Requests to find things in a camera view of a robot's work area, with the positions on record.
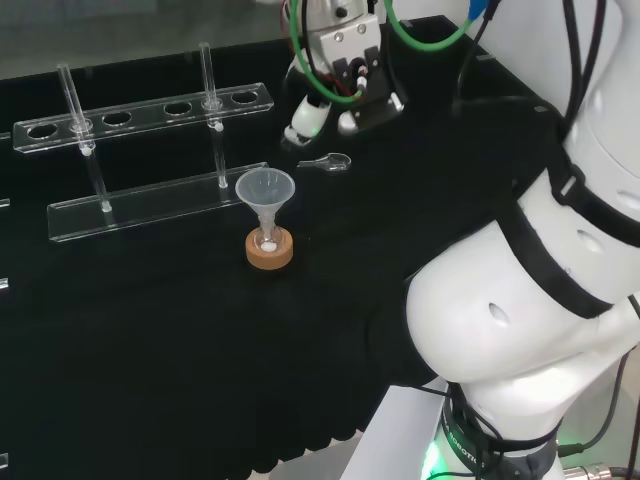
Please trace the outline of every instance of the clear acrylic base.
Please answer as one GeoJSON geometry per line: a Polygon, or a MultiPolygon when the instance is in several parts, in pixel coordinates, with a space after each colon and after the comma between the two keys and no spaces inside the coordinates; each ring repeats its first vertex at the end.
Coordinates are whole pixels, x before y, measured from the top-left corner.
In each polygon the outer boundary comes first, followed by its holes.
{"type": "Polygon", "coordinates": [[[235,205],[240,203],[235,190],[238,179],[267,166],[262,162],[227,170],[227,188],[218,186],[214,172],[113,192],[110,212],[102,210],[97,196],[51,204],[47,208],[49,239],[65,242],[235,205]]]}

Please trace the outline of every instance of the table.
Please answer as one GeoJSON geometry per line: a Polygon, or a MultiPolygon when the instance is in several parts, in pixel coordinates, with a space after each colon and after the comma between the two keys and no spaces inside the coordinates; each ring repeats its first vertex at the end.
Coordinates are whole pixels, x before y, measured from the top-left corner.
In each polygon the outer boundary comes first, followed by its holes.
{"type": "MultiPolygon", "coordinates": [[[[414,22],[437,40],[444,18],[414,22]]],[[[36,156],[0,141],[0,452],[21,480],[245,479],[278,459],[364,429],[387,379],[365,325],[401,316],[402,281],[491,219],[491,202],[561,158],[553,115],[534,103],[450,103],[468,41],[431,56],[391,42],[411,97],[397,121],[354,138],[333,131],[287,151],[284,41],[213,52],[220,87],[264,82],[276,108],[226,124],[229,167],[268,161],[294,176],[279,215],[295,237],[286,272],[251,270],[244,206],[66,244],[49,243],[46,206],[91,194],[74,149],[36,156]],[[536,154],[545,147],[546,155],[536,154]],[[302,159],[349,154],[347,175],[296,172],[302,159]]],[[[196,52],[74,73],[84,108],[198,91],[196,52]],[[159,78],[150,82],[150,78],[159,78]]],[[[466,95],[524,94],[496,61],[466,95]]],[[[65,111],[55,74],[0,82],[0,132],[65,111]]],[[[98,146],[110,190],[202,173],[199,125],[98,146]]]]}

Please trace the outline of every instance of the funnel stem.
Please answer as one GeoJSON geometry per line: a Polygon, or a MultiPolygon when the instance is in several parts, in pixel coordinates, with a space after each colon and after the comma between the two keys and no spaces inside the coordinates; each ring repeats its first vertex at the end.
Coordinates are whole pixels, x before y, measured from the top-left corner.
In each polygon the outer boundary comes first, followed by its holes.
{"type": "Polygon", "coordinates": [[[276,226],[275,215],[260,215],[260,228],[266,242],[271,241],[271,234],[276,226]]]}

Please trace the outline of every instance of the hole in rack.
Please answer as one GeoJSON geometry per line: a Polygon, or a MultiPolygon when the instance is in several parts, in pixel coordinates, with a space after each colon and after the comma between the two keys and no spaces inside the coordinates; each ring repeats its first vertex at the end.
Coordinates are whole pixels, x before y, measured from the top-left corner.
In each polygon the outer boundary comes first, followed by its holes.
{"type": "Polygon", "coordinates": [[[164,111],[173,116],[184,115],[191,111],[191,104],[189,102],[169,103],[164,106],[164,111]]]}
{"type": "Polygon", "coordinates": [[[258,99],[256,92],[238,92],[231,95],[231,100],[241,105],[253,103],[258,99]]]}
{"type": "Polygon", "coordinates": [[[53,123],[48,123],[46,125],[36,125],[35,127],[31,127],[27,132],[27,135],[35,140],[44,140],[45,138],[52,136],[57,131],[58,127],[53,123]]]}
{"type": "Polygon", "coordinates": [[[102,117],[102,121],[110,127],[120,127],[131,120],[129,112],[115,112],[102,117]]]}

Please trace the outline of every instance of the test tube rack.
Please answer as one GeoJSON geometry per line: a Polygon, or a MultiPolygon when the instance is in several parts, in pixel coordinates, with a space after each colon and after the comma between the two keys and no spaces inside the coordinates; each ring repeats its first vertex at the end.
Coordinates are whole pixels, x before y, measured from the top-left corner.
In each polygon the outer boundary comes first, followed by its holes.
{"type": "Polygon", "coordinates": [[[58,66],[69,114],[18,122],[13,146],[29,154],[77,145],[95,195],[47,207],[49,239],[64,242],[214,210],[240,203],[235,183],[265,162],[226,169],[223,120],[270,110],[262,83],[216,90],[209,45],[200,44],[204,92],[83,111],[66,64],[58,66]],[[129,190],[108,192],[96,158],[96,142],[163,128],[206,122],[216,171],[129,190]]]}

